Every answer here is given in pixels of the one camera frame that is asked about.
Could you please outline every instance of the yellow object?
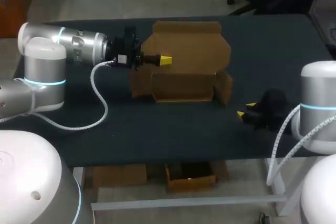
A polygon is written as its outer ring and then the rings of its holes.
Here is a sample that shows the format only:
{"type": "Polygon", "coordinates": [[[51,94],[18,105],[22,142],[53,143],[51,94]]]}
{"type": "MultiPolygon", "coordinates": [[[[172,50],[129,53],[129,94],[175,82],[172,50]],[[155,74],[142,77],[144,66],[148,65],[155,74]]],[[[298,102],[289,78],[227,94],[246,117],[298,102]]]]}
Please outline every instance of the yellow object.
{"type": "Polygon", "coordinates": [[[170,65],[173,62],[173,58],[169,56],[161,55],[160,57],[160,66],[162,65],[170,65]]]}
{"type": "Polygon", "coordinates": [[[242,111],[237,111],[237,115],[239,116],[239,118],[240,118],[241,120],[243,120],[243,119],[242,119],[242,116],[243,116],[244,114],[245,114],[245,113],[242,112],[242,111]]]}

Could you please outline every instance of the floor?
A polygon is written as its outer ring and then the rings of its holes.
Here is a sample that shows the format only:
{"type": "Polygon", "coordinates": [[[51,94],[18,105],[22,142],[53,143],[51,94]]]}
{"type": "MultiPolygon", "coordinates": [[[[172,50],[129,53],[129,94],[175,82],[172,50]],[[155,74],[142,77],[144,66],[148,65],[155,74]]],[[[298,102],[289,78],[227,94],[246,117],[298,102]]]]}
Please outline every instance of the floor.
{"type": "MultiPolygon", "coordinates": [[[[28,20],[40,23],[74,19],[227,15],[242,5],[243,1],[237,1],[235,5],[227,6],[226,0],[33,0],[28,20]]],[[[19,58],[15,39],[0,40],[0,78],[12,78],[19,58]]],[[[293,159],[285,167],[283,174],[286,183],[301,161],[293,159]]],[[[101,188],[98,201],[269,193],[261,160],[229,161],[227,166],[230,181],[219,184],[215,190],[207,193],[168,195],[164,182],[150,181],[144,186],[101,188]]],[[[297,210],[288,217],[275,217],[273,204],[102,211],[96,213],[96,223],[255,224],[261,211],[272,216],[273,224],[300,223],[297,210]]]]}

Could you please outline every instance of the box flap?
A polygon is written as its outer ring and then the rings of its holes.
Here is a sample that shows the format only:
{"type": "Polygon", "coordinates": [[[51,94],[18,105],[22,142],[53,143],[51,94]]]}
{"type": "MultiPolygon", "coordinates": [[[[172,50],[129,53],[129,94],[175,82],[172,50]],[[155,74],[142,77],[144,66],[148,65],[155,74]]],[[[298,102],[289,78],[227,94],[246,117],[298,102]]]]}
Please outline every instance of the box flap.
{"type": "Polygon", "coordinates": [[[153,73],[215,74],[227,67],[231,48],[217,22],[156,22],[142,44],[145,55],[173,57],[168,66],[151,66],[153,73]]]}
{"type": "Polygon", "coordinates": [[[154,33],[220,34],[221,30],[222,27],[218,22],[157,21],[153,25],[154,33]]]}
{"type": "Polygon", "coordinates": [[[212,74],[153,74],[157,102],[211,101],[216,76],[212,74]]]}
{"type": "Polygon", "coordinates": [[[232,77],[225,70],[221,70],[217,73],[216,83],[214,86],[215,95],[217,100],[226,106],[228,105],[231,97],[232,83],[232,77]]]}

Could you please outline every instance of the black tabletop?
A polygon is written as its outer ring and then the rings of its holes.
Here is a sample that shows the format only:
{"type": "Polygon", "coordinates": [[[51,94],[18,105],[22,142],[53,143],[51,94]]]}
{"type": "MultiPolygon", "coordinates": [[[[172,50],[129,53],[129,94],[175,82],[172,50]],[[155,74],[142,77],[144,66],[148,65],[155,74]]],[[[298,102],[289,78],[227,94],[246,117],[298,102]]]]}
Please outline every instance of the black tabletop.
{"type": "MultiPolygon", "coordinates": [[[[122,36],[125,25],[135,25],[140,41],[152,32],[157,18],[79,20],[55,25],[122,36]]],[[[300,101],[302,67],[330,60],[328,51],[310,20],[301,15],[185,17],[168,20],[218,21],[222,35],[232,47],[228,73],[233,77],[227,108],[218,102],[160,103],[133,100],[126,69],[101,68],[96,84],[109,105],[108,118],[99,126],[69,132],[40,118],[29,116],[0,125],[0,129],[23,130],[41,135],[69,166],[160,163],[215,159],[270,157],[275,134],[254,132],[243,125],[236,111],[258,101],[268,88],[285,90],[290,101],[300,101]]],[[[23,76],[21,60],[16,76],[23,76]]],[[[103,114],[103,106],[90,85],[86,66],[67,65],[63,108],[45,113],[66,126],[83,126],[103,114]]],[[[284,137],[278,156],[285,156],[296,141],[284,137]]],[[[314,153],[302,148],[297,156],[314,153]]]]}

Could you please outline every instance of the cable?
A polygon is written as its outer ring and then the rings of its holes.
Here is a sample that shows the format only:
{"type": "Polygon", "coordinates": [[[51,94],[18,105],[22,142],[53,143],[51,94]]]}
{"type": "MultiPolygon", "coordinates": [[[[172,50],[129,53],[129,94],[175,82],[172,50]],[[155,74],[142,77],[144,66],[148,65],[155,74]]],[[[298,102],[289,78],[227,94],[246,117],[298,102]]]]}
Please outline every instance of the cable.
{"type": "MultiPolygon", "coordinates": [[[[56,122],[54,122],[53,120],[49,119],[48,117],[42,115],[42,114],[39,114],[39,113],[35,113],[35,112],[31,112],[30,114],[31,115],[35,115],[35,116],[38,116],[39,118],[42,118],[43,120],[47,121],[48,123],[50,123],[51,125],[59,128],[59,129],[62,129],[62,130],[66,130],[66,131],[82,131],[82,130],[87,130],[89,128],[92,128],[92,127],[95,127],[97,126],[98,124],[100,124],[102,121],[105,120],[105,118],[107,117],[108,115],[108,112],[109,112],[109,107],[106,103],[106,101],[104,100],[104,98],[101,96],[101,94],[99,93],[97,87],[96,87],[96,84],[94,83],[94,75],[97,71],[98,68],[102,67],[102,66],[109,66],[110,63],[114,63],[113,60],[111,61],[106,61],[106,62],[102,62],[102,63],[99,63],[97,65],[95,65],[95,67],[92,69],[91,71],[91,75],[90,75],[90,81],[91,81],[91,86],[92,86],[92,89],[93,91],[95,92],[95,94],[97,95],[97,97],[99,98],[99,100],[101,101],[101,103],[103,104],[104,106],[104,114],[103,116],[101,117],[101,119],[99,119],[98,121],[96,121],[95,123],[92,123],[90,125],[87,125],[87,126],[83,126],[83,127],[66,127],[66,126],[62,126],[56,122]]],[[[0,123],[2,122],[5,122],[5,121],[8,121],[10,119],[13,119],[13,118],[16,118],[20,115],[15,115],[15,116],[11,116],[11,117],[8,117],[8,118],[3,118],[3,119],[0,119],[0,123]]]]}
{"type": "Polygon", "coordinates": [[[316,133],[318,133],[322,128],[326,127],[328,124],[336,121],[336,115],[326,119],[319,125],[317,125],[315,128],[313,128],[306,136],[304,136],[291,150],[290,152],[283,158],[280,165],[278,166],[278,169],[270,177],[270,180],[267,181],[267,185],[270,186],[273,183],[274,178],[277,176],[277,174],[280,172],[281,168],[285,165],[285,163],[294,156],[294,154],[301,148],[303,144],[305,144],[306,141],[310,140],[312,136],[314,136],[316,133]]]}
{"type": "Polygon", "coordinates": [[[268,174],[267,174],[267,181],[266,184],[268,186],[270,186],[272,183],[271,181],[271,175],[273,173],[273,168],[274,168],[274,162],[276,160],[276,155],[277,155],[277,150],[278,150],[278,146],[279,146],[279,142],[280,139],[282,137],[282,134],[285,131],[285,128],[287,126],[287,124],[290,122],[290,120],[292,119],[292,117],[300,110],[300,105],[297,105],[286,117],[286,119],[284,120],[284,122],[282,123],[282,126],[277,134],[277,137],[274,141],[274,146],[273,146],[273,151],[272,151],[272,156],[271,156],[271,162],[269,164],[269,169],[268,169],[268,174]]]}

